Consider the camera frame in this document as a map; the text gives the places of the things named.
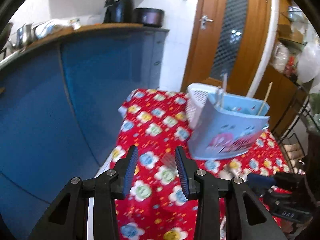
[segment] floral tablecloth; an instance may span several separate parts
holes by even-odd
[[[184,112],[187,98],[184,93],[138,89],[121,107],[124,121],[112,151],[111,168],[125,157],[131,145],[139,150],[130,195],[126,200],[116,201],[123,240],[193,239],[198,202],[185,198],[179,178],[161,162],[164,154],[174,154],[180,145],[189,155],[187,140],[192,130]],[[289,171],[269,131],[262,133],[246,154],[220,161],[197,161],[197,164],[213,175],[225,164],[237,172],[250,168],[263,175]],[[220,217],[223,216],[224,205],[220,201]]]

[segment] door handle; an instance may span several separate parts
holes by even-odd
[[[203,16],[201,17],[200,22],[201,22],[201,30],[205,30],[205,29],[206,29],[206,28],[205,28],[205,23],[206,23],[206,22],[212,23],[213,20],[212,20],[212,19],[208,19],[208,16],[207,16],[207,15],[203,15]]]

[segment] light blue container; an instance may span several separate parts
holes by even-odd
[[[195,130],[188,141],[196,160],[219,160],[246,153],[259,138],[269,116],[263,101],[232,94],[224,96],[224,108],[216,106],[215,94],[209,94]]]

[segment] air fryer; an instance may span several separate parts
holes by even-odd
[[[103,23],[131,23],[133,0],[106,0]]]

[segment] white plastic basket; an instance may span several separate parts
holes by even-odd
[[[187,101],[186,115],[191,129],[196,127],[208,94],[216,91],[217,87],[200,83],[193,83],[188,86],[189,99]]]

